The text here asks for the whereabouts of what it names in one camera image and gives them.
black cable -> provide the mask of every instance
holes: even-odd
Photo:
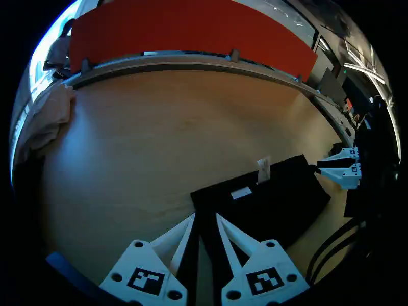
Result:
[[[306,272],[306,282],[310,283],[310,279],[312,277],[313,267],[319,258],[319,256],[338,238],[340,238],[344,233],[355,227],[359,224],[359,221],[355,218],[349,220],[346,224],[344,224],[341,228],[335,231],[323,244],[317,249],[315,254],[313,255],[312,259],[310,260],[308,270]]]
[[[310,285],[313,285],[315,283],[316,278],[320,273],[320,270],[323,268],[323,266],[326,264],[326,262],[330,258],[332,258],[332,256],[334,254],[336,254],[338,251],[345,248],[350,243],[354,242],[356,240],[357,236],[358,236],[358,232],[355,232],[355,233],[351,234],[349,237],[347,237],[342,242],[340,242],[338,245],[336,245],[329,253],[327,253],[327,255],[322,259],[320,264],[317,266],[317,268],[315,270],[315,273],[313,273],[313,276],[312,276],[312,278],[310,279],[310,282],[309,282]]]

red divider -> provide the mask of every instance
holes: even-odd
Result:
[[[307,80],[317,55],[270,17],[232,0],[115,0],[76,20],[71,71],[144,51],[229,54]]]

white tag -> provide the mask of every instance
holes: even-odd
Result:
[[[231,192],[231,196],[233,197],[234,200],[236,200],[236,199],[239,199],[240,197],[243,197],[251,193],[252,191],[250,190],[249,187],[244,187],[244,188]]]
[[[271,178],[271,156],[258,160],[258,183],[262,183]]]

qr-like marker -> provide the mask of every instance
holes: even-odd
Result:
[[[149,294],[159,295],[164,281],[164,274],[136,268],[127,285]]]
[[[252,295],[265,293],[284,285],[284,282],[275,268],[247,274],[246,278]]]

person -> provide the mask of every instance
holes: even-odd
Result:
[[[51,45],[47,58],[44,62],[43,70],[56,69],[53,77],[57,79],[67,79],[71,76],[69,69],[69,44],[71,36],[68,35],[75,19],[70,19],[64,25],[61,35]]]

